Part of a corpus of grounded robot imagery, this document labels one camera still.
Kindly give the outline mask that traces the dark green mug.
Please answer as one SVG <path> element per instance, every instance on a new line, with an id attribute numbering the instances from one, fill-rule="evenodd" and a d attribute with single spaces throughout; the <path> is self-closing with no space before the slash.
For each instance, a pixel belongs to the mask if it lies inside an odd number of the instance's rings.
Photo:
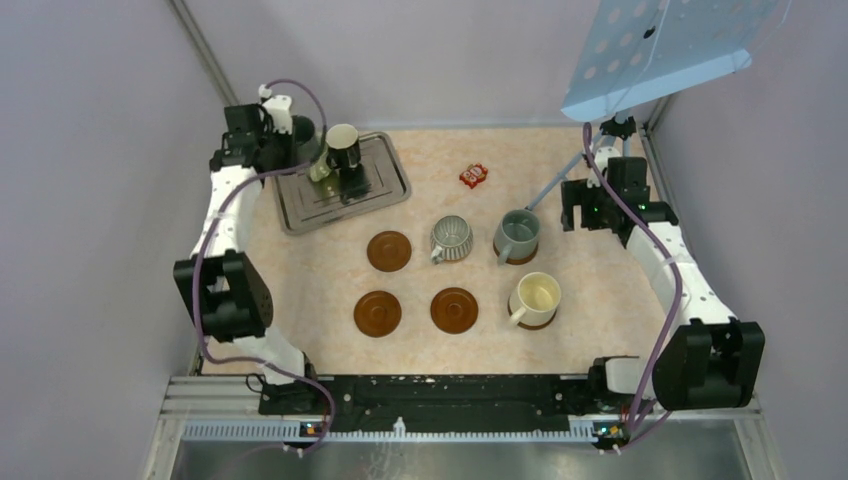
<path id="1" fill-rule="evenodd" d="M 293 140 L 298 149 L 315 148 L 318 142 L 316 126 L 307 116 L 293 115 Z"/>

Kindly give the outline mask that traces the grey blue mug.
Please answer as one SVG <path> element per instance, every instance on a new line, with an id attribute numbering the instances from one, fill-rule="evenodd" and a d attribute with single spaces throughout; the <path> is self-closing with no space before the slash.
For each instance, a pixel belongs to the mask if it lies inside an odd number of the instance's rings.
<path id="1" fill-rule="evenodd" d="M 500 261 L 507 257 L 520 259 L 539 246 L 541 224 L 539 218 L 526 209 L 507 212 L 498 224 L 493 243 L 500 250 Z"/>

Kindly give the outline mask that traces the brown wooden coaster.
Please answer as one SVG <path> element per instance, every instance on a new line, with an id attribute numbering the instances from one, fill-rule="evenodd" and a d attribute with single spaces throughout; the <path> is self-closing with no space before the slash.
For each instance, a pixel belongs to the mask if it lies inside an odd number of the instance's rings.
<path id="1" fill-rule="evenodd" d="M 439 291 L 430 304 L 430 316 L 441 331 L 457 335 L 471 329 L 478 318 L 479 306 L 476 298 L 459 287 Z"/>
<path id="2" fill-rule="evenodd" d="M 409 239 L 398 231 L 383 231 L 376 234 L 368 243 L 369 263 L 382 272 L 396 272 L 403 269 L 412 254 Z"/>
<path id="3" fill-rule="evenodd" d="M 381 338 L 393 333 L 399 326 L 402 307 L 393 294 L 383 290 L 372 291 L 357 301 L 353 318 L 361 333 Z"/>
<path id="4" fill-rule="evenodd" d="M 558 308 L 538 310 L 523 304 L 508 303 L 507 312 L 510 325 L 534 331 L 549 326 L 555 320 Z"/>
<path id="5" fill-rule="evenodd" d="M 495 253 L 495 256 L 498 258 L 498 265 L 504 265 L 504 264 L 509 264 L 509 265 L 524 265 L 524 264 L 527 264 L 527 263 L 529 263 L 530 261 L 532 261 L 532 260 L 536 257 L 536 255 L 537 255 L 537 253 L 538 253 L 538 250 L 539 250 L 539 246 L 538 246 L 538 245 L 536 245 L 536 247 L 534 248 L 534 250 L 533 250 L 530 254 L 528 254 L 527 256 L 525 256 L 525 257 L 523 257 L 523 258 L 520 258 L 520 259 L 512 259 L 512 258 L 507 257 L 507 258 L 506 258 L 503 262 L 501 262 L 501 261 L 500 261 L 500 256 L 501 256 L 501 255 L 500 255 L 500 253 L 501 253 L 501 252 L 500 252 L 500 250 L 498 249 L 498 247 L 497 247 L 497 246 L 493 243 L 493 251 L 494 251 L 494 253 Z"/>

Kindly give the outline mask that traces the cream yellow mug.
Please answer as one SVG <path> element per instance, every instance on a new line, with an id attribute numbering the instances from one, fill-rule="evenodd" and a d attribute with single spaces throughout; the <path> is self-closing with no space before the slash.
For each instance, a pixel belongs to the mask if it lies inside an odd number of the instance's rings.
<path id="1" fill-rule="evenodd" d="M 510 293 L 508 303 L 523 304 L 533 309 L 559 308 L 562 290 L 555 278 L 543 272 L 528 273 Z"/>

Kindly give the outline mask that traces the grey ribbed mug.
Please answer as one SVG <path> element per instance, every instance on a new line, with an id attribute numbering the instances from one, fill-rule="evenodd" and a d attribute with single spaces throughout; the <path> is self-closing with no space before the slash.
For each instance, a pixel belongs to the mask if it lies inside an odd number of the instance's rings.
<path id="1" fill-rule="evenodd" d="M 473 230 L 464 218 L 457 215 L 445 216 L 431 229 L 430 245 L 432 264 L 462 261 L 473 249 Z"/>

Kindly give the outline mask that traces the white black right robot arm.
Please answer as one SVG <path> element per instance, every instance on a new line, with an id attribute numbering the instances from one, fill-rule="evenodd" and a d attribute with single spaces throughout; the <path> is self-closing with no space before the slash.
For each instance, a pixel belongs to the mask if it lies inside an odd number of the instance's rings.
<path id="1" fill-rule="evenodd" d="M 667 410 L 747 406 L 765 347 L 756 322 L 741 321 L 709 285 L 683 239 L 672 207 L 650 198 L 647 161 L 601 148 L 588 178 L 561 185 L 564 231 L 609 230 L 649 281 L 668 326 L 647 358 L 603 357 L 586 385 L 589 404 L 612 412 L 627 395 Z"/>

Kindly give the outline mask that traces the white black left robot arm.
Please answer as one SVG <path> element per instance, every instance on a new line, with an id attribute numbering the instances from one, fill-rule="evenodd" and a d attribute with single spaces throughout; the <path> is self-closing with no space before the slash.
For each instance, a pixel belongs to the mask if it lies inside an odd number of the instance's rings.
<path id="1" fill-rule="evenodd" d="M 251 362 L 264 379 L 283 386 L 283 401 L 297 413 L 319 404 L 320 386 L 308 378 L 304 352 L 272 326 L 271 293 L 246 248 L 256 201 L 286 151 L 274 120 L 260 104 L 224 110 L 227 129 L 209 161 L 211 194 L 200 237 L 173 266 L 173 278 L 199 338 L 231 344 L 233 362 Z"/>

